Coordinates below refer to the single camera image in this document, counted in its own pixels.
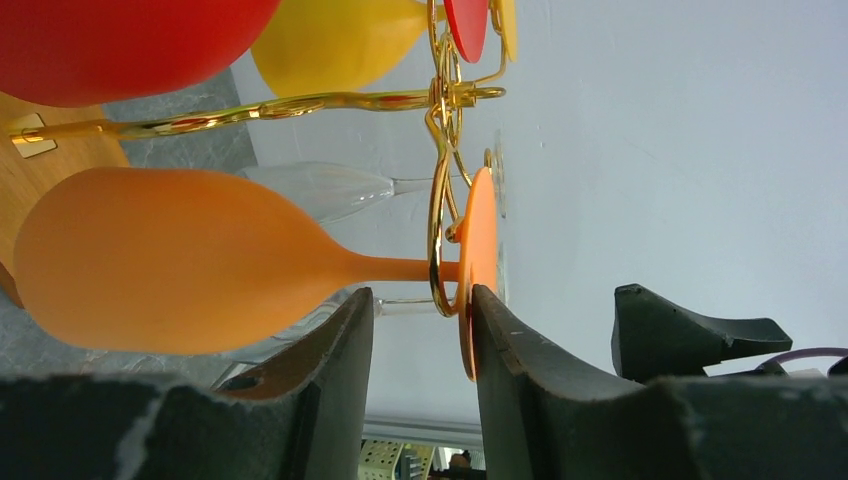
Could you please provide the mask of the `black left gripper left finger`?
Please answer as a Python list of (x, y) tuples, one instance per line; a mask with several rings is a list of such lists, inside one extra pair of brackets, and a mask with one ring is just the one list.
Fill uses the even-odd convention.
[(351, 479), (374, 298), (219, 389), (166, 373), (5, 376), (5, 479)]

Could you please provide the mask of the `orange wine glass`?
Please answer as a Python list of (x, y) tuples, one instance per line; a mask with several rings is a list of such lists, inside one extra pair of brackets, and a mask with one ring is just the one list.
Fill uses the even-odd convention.
[(23, 222), (13, 270), (24, 308), (82, 348), (209, 354), (300, 321), (331, 294), (373, 281), (458, 286), (468, 375), (475, 372), (471, 289), (497, 285), (490, 172), (477, 172), (459, 228), (460, 259), (352, 252), (281, 195), (219, 172), (102, 167), (49, 190)]

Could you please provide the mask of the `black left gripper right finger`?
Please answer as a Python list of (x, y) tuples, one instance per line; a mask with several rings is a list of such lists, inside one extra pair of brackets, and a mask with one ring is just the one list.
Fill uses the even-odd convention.
[(603, 371), (473, 291), (491, 479), (843, 479), (847, 378), (776, 367), (646, 383)]

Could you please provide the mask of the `red wine glass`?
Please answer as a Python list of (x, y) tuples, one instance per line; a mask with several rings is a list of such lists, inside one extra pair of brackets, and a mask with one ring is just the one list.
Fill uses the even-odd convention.
[(282, 2), (5, 1), (1, 89), (54, 107), (177, 91), (251, 55)]

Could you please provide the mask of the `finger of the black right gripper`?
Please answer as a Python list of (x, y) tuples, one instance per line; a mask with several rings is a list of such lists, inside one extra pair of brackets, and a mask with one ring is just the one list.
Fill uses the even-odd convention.
[(646, 383), (661, 376), (703, 376), (726, 360), (791, 349), (770, 318), (718, 318), (688, 310), (640, 285), (614, 291), (612, 363), (616, 374)]

